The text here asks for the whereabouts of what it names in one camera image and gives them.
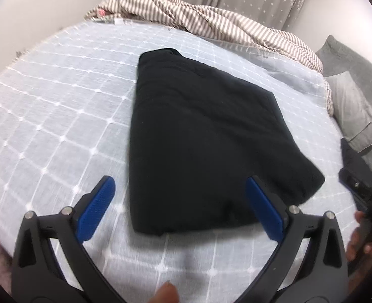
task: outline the white checkered fabric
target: white checkered fabric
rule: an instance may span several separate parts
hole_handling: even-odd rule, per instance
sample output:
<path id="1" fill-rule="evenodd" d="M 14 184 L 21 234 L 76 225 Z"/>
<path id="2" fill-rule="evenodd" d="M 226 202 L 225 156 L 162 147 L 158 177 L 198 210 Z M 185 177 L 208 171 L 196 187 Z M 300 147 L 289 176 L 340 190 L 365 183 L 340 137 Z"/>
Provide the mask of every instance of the white checkered fabric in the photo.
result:
<path id="1" fill-rule="evenodd" d="M 294 140 L 326 177 L 302 210 L 335 211 L 347 243 L 355 207 L 338 181 L 340 135 L 318 97 L 320 74 L 278 54 L 257 52 L 249 61 L 184 31 L 121 20 L 61 31 L 0 74 L 0 242 L 6 250 L 13 253 L 27 210 L 59 212 L 108 174 L 116 195 L 85 247 L 129 303 L 147 302 L 166 280 L 184 303 L 233 302 L 258 274 L 276 246 L 259 224 L 161 238 L 133 232 L 127 145 L 137 62 L 141 53 L 164 47 L 275 94 Z M 302 256 L 303 249 L 295 271 Z"/>

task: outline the gray pillow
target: gray pillow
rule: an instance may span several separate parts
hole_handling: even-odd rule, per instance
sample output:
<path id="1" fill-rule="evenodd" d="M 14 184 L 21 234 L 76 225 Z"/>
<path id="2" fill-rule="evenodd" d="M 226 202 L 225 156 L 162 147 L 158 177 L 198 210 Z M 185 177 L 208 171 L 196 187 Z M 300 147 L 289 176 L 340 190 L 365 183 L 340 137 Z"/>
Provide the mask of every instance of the gray pillow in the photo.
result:
<path id="1" fill-rule="evenodd" d="M 332 91 L 335 119 L 349 145 L 361 152 L 372 145 L 372 107 L 349 71 L 326 79 Z"/>
<path id="2" fill-rule="evenodd" d="M 325 77 L 348 70 L 368 103 L 372 106 L 372 64 L 367 59 L 337 41 L 332 35 L 328 36 L 325 44 L 316 52 L 316 55 L 323 63 L 323 75 Z M 372 171 L 372 149 L 364 150 L 363 154 Z"/>

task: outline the blue rubber pad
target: blue rubber pad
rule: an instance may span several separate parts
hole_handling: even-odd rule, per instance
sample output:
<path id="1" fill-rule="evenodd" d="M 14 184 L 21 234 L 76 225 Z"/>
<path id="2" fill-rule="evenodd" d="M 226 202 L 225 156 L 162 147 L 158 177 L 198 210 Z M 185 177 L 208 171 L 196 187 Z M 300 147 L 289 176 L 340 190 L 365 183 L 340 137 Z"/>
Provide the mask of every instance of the blue rubber pad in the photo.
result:
<path id="1" fill-rule="evenodd" d="M 268 237 L 280 243 L 284 238 L 283 220 L 253 178 L 246 180 L 246 196 Z"/>
<path id="2" fill-rule="evenodd" d="M 78 219 L 76 238 L 79 242 L 82 243 L 92 238 L 115 192 L 116 184 L 109 176 Z"/>

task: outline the brown and white striped fabric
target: brown and white striped fabric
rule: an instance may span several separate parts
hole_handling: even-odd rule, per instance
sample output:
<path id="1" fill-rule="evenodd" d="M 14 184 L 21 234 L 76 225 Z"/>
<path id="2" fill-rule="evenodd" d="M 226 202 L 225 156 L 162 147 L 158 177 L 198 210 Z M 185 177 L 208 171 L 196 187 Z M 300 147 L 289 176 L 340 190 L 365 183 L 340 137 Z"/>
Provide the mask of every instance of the brown and white striped fabric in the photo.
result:
<path id="1" fill-rule="evenodd" d="M 271 29 L 236 12 L 182 0 L 103 0 L 85 19 L 109 21 L 129 18 L 156 22 L 197 36 L 273 51 L 322 74 L 323 65 L 315 52 L 294 34 Z M 333 109 L 325 81 L 327 109 Z"/>

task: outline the metal screw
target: metal screw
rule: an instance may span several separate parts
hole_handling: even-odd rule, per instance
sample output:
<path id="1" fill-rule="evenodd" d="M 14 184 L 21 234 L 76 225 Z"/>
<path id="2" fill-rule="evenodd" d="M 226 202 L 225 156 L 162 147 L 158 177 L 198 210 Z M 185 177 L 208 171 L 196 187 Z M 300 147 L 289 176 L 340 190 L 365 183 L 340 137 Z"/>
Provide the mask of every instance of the metal screw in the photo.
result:
<path id="1" fill-rule="evenodd" d="M 72 207 L 66 206 L 61 210 L 62 215 L 70 215 L 72 213 Z"/>
<path id="2" fill-rule="evenodd" d="M 295 205 L 291 205 L 288 210 L 290 211 L 290 213 L 292 214 L 298 214 L 300 212 L 300 208 L 298 206 L 295 206 Z"/>
<path id="3" fill-rule="evenodd" d="M 32 218 L 33 216 L 34 216 L 34 212 L 33 211 L 28 211 L 25 214 L 25 218 Z"/>
<path id="4" fill-rule="evenodd" d="M 335 218 L 335 214 L 331 211 L 326 212 L 326 216 L 328 219 L 331 219 L 331 220 Z"/>

